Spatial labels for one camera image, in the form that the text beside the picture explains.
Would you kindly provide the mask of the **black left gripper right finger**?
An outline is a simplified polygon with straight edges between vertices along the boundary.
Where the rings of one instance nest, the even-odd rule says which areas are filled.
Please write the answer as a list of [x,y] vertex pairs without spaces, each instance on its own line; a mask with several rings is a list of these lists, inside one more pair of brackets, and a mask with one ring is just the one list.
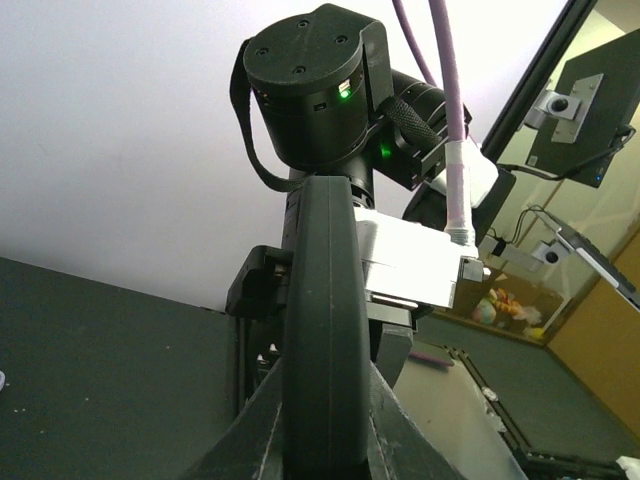
[[374,363],[367,440],[370,479],[465,479],[423,435]]

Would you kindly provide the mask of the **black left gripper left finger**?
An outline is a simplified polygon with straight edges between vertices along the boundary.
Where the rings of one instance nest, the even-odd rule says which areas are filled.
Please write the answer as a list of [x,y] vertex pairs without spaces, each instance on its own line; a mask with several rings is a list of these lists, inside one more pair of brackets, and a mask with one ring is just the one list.
[[228,431],[183,479],[283,479],[282,368],[277,362]]

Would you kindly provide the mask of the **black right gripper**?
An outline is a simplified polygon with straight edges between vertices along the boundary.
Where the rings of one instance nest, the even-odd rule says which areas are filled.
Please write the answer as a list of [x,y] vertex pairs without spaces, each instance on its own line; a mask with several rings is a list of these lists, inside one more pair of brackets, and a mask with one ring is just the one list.
[[[231,284],[225,313],[236,321],[237,398],[248,400],[282,353],[284,312],[291,277],[292,254],[256,246]],[[369,293],[371,359],[393,387],[413,346],[411,311],[391,299]]]

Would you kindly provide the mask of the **phone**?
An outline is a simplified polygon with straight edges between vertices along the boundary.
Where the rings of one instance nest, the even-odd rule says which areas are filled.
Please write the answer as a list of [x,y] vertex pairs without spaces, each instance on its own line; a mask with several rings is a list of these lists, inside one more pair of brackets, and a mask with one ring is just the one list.
[[345,178],[312,177],[302,189],[282,361],[287,475],[358,475],[367,460],[370,340]]

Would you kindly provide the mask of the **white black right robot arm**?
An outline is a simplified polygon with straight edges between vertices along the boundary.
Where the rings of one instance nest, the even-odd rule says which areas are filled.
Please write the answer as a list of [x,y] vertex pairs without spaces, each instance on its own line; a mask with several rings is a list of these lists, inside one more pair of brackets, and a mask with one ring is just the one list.
[[227,295],[230,314],[281,326],[251,378],[281,364],[291,397],[361,392],[370,324],[449,306],[471,254],[376,208],[375,173],[412,190],[460,157],[445,94],[391,67],[382,22],[325,4],[245,40],[230,97],[257,176],[286,197],[281,244],[253,247]]

